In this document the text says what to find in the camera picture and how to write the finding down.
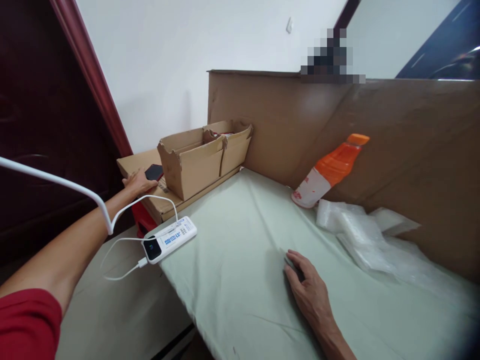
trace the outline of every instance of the human hand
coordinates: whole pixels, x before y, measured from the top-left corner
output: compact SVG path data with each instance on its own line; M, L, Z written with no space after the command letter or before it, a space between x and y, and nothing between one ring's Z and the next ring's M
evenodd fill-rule
M305 276L305 280L300 282L297 273L289 265L285 265L286 277L296 303L314 332L317 333L323 327L334 325L335 320L330 307L327 286L319 276L315 266L297 251L288 250L286 257Z
M145 168L141 167L139 170L128 175L128 178L122 179L125 189L130 189L135 196L140 195L153 187L156 187L159 182L157 180L148 180L145 176Z

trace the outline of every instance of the red sleeve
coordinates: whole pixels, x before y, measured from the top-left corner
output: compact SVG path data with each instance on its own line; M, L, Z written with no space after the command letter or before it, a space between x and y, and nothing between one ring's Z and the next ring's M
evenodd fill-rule
M0 298L0 359L53 360L62 308L46 290L28 289Z

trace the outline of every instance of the plastic bottle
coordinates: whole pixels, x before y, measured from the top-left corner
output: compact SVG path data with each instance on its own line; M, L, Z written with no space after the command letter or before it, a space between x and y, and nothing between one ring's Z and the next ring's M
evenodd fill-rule
M313 208L323 195L350 174L362 145L369 140L368 136L351 134L335 151L318 160L291 194L293 202L302 208Z

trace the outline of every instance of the light green cloth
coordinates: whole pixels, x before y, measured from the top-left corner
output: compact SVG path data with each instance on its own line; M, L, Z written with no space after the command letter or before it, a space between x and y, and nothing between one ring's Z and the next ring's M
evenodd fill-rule
M296 206L290 194L243 169L179 214L198 234L161 268L216 359L324 357L284 275L288 249L315 265L358 360L461 353L473 318L426 290L363 272L334 235L315 225L315 211Z

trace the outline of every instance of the floor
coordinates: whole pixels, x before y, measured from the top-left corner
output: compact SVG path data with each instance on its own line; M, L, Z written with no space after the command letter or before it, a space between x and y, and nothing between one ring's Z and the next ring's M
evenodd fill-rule
M132 227L117 238L136 238L136 231ZM139 242L120 241L100 270L117 238L101 247L75 289L61 325L57 360L171 360L195 334L159 266L147 265L120 281L102 277L122 276L145 256Z

